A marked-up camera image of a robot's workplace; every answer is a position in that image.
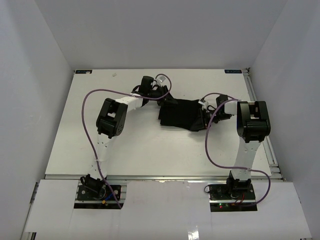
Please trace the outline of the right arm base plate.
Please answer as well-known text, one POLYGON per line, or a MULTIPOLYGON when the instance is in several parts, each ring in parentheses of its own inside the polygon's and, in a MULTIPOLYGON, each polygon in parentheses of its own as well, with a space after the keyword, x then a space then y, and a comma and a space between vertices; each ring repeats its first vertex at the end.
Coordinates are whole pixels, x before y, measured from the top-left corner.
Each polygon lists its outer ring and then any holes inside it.
POLYGON ((256 195, 251 184, 248 190, 228 192, 226 184, 208 184, 204 187, 208 194, 211 213, 256 212, 256 195))

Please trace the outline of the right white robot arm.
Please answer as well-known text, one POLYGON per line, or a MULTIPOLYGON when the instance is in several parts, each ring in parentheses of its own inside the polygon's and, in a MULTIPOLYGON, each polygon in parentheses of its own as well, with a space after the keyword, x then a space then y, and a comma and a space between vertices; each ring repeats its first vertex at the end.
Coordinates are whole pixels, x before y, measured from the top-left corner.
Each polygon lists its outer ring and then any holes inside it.
POLYGON ((270 176, 263 170, 253 169, 253 163, 258 148, 270 132, 271 123, 265 101, 242 101, 225 94, 216 98, 216 108, 207 123, 204 149, 209 162, 217 168, 229 170, 229 175, 223 186, 211 191, 213 194, 220 192, 233 200, 244 197, 252 187, 251 173, 260 173, 267 177, 268 187, 264 197, 268 195, 271 188, 270 176), (234 165, 224 166, 215 163, 210 157, 208 138, 212 123, 232 116, 236 116, 239 145, 234 165))

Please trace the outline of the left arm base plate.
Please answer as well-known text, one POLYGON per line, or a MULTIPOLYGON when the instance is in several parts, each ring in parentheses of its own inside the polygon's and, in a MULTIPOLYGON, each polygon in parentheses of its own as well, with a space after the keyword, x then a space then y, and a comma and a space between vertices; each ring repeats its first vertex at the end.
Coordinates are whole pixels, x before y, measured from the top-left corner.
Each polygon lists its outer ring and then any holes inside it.
MULTIPOLYGON (((124 205, 127 193, 126 185, 111 185, 115 196, 122 207, 124 205)), ((101 209, 101 210, 120 210, 117 202, 110 189, 107 186, 103 186, 98 196, 94 196, 86 187, 82 184, 78 185, 74 209, 101 209)))

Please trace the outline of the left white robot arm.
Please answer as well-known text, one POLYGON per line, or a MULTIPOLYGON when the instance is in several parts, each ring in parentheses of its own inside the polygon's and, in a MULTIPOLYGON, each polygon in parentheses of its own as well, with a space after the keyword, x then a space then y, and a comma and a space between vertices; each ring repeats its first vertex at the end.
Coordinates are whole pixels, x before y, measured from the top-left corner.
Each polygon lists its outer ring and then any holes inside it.
POLYGON ((101 167, 103 162, 109 160, 111 145, 124 130, 127 114, 150 101, 157 102, 158 105, 168 102, 173 98, 171 89, 171 79, 166 74, 159 73, 156 77, 143 76, 140 84, 134 87, 131 93, 98 88, 85 95, 81 105, 81 123, 93 151, 94 163, 91 167, 98 173, 98 177, 94 178, 88 173, 80 178, 80 182, 92 198, 101 200, 106 195, 107 189, 113 196, 116 195, 101 167), (106 98, 103 101, 95 122, 98 139, 97 143, 93 143, 85 122, 85 107, 89 96, 97 92, 114 93, 121 95, 122 98, 106 98))

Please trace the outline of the black t-shirt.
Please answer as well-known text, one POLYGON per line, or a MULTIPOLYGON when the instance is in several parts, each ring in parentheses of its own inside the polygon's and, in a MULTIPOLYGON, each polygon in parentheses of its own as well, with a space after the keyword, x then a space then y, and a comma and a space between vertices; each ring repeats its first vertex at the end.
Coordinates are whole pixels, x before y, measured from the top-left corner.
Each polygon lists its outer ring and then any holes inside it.
POLYGON ((174 107, 160 106, 158 120, 161 126, 176 127, 191 132, 198 132, 200 127, 199 110, 202 109, 198 100, 177 99, 174 107))

